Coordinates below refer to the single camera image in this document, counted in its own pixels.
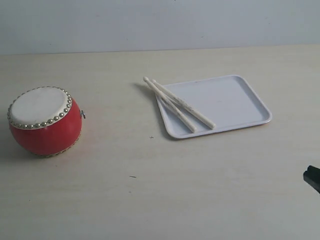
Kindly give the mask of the white drumstick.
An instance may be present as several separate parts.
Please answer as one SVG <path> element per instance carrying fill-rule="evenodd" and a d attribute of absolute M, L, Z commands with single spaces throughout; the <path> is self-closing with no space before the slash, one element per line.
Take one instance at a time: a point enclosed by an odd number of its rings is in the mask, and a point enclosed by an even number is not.
<path fill-rule="evenodd" d="M 150 80 L 148 77 L 144 76 L 143 81 L 150 87 L 150 89 L 161 98 L 164 102 L 164 105 L 177 117 L 179 118 L 192 132 L 195 133 L 197 128 L 187 117 L 172 103 L 172 101 L 162 92 L 160 91 Z"/>
<path fill-rule="evenodd" d="M 207 117 L 205 117 L 203 114 L 201 114 L 199 111 L 197 111 L 195 108 L 190 106 L 187 102 L 176 96 L 174 93 L 169 91 L 167 88 L 165 88 L 163 85 L 156 82 L 154 79 L 151 80 L 151 82 L 166 96 L 170 97 L 173 101 L 175 101 L 178 105 L 180 105 L 182 108 L 187 110 L 190 114 L 192 114 L 194 117 L 196 117 L 198 120 L 200 120 L 202 123 L 207 125 L 209 128 L 214 129 L 216 125 L 209 120 Z"/>

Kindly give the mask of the red small drum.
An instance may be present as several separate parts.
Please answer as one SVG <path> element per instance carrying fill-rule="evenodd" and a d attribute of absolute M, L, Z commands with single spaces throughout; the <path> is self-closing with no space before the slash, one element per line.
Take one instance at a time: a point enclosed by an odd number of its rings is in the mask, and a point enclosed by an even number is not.
<path fill-rule="evenodd" d="M 51 157 L 79 139 L 86 115 L 71 94 L 60 87 L 41 86 L 19 95 L 7 110 L 10 132 L 28 152 Z"/>

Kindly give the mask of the white plastic tray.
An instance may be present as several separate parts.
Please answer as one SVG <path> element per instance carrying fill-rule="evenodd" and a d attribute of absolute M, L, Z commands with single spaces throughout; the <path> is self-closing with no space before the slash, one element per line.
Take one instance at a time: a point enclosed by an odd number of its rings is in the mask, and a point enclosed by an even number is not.
<path fill-rule="evenodd" d="M 215 128 L 211 129 L 182 109 L 183 114 L 197 129 L 193 133 L 165 107 L 160 98 L 157 98 L 165 129 L 174 139 L 187 139 L 259 126 L 269 123 L 272 119 L 270 110 L 248 82 L 239 75 L 172 83 L 165 85 L 165 88 L 215 123 Z"/>

